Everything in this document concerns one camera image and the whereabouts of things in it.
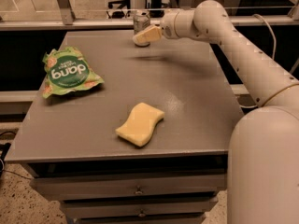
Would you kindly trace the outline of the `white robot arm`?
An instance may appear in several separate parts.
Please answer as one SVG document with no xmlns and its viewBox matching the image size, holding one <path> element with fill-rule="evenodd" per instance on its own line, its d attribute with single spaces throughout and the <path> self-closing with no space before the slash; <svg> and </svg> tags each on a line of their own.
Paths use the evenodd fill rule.
<svg viewBox="0 0 299 224">
<path fill-rule="evenodd" d="M 257 106 L 230 139 L 227 224 L 299 224 L 299 80 L 239 33 L 213 0 L 165 13 L 134 40 L 161 37 L 218 45 Z"/>
</svg>

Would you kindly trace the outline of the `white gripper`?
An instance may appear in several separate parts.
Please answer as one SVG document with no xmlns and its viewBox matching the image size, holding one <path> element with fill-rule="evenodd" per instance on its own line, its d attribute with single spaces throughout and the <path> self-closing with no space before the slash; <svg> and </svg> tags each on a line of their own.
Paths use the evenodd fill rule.
<svg viewBox="0 0 299 224">
<path fill-rule="evenodd" d="M 137 45 L 148 44 L 150 42 L 158 41 L 162 34 L 168 39 L 179 39 L 176 32 L 176 18 L 178 13 L 176 11 L 165 12 L 161 18 L 160 27 L 150 25 L 146 29 L 138 32 L 133 36 L 133 41 Z"/>
</svg>

